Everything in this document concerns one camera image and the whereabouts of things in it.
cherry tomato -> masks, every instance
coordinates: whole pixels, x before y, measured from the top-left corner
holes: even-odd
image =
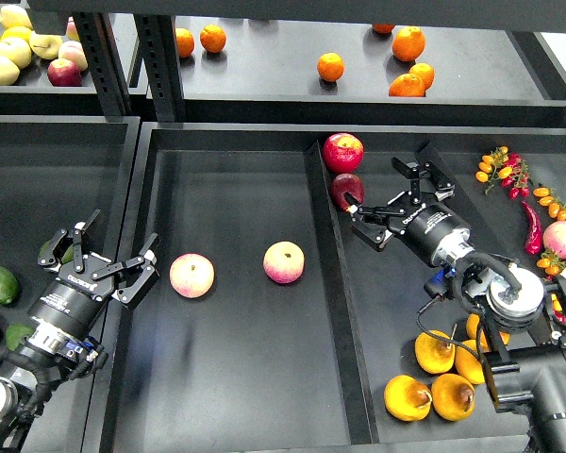
[[[546,187],[538,187],[537,189],[532,191],[532,194],[538,197],[547,196],[549,195],[549,193],[549,189],[547,189]]]
[[[549,206],[554,202],[554,197],[551,195],[544,196],[542,199],[539,200],[539,204],[541,206]]]
[[[487,162],[480,162],[478,163],[478,168],[482,170],[484,173],[492,172],[492,167]]]
[[[499,176],[499,179],[505,179],[509,176],[512,170],[513,169],[509,166],[503,167],[501,170],[499,170],[499,173],[497,173],[497,175]]]
[[[552,219],[555,219],[556,217],[558,217],[559,204],[556,203],[556,202],[553,202],[551,205],[549,205],[549,208],[547,208],[547,213],[549,214],[549,216]]]
[[[559,266],[556,266],[555,264],[553,266],[549,266],[545,268],[545,272],[547,273],[548,276],[555,277],[557,274],[559,274]]]
[[[551,260],[549,260],[548,258],[541,258],[537,261],[537,267],[540,267],[541,269],[545,269],[549,266],[551,266]]]
[[[487,182],[489,180],[489,176],[484,172],[477,172],[475,178],[480,182]]]

metal bracket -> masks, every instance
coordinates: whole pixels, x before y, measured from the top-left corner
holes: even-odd
[[[135,14],[134,22],[157,119],[160,122],[184,122],[185,103],[175,40],[175,17]]]
[[[107,14],[74,12],[79,41],[105,116],[132,115],[124,70]]]

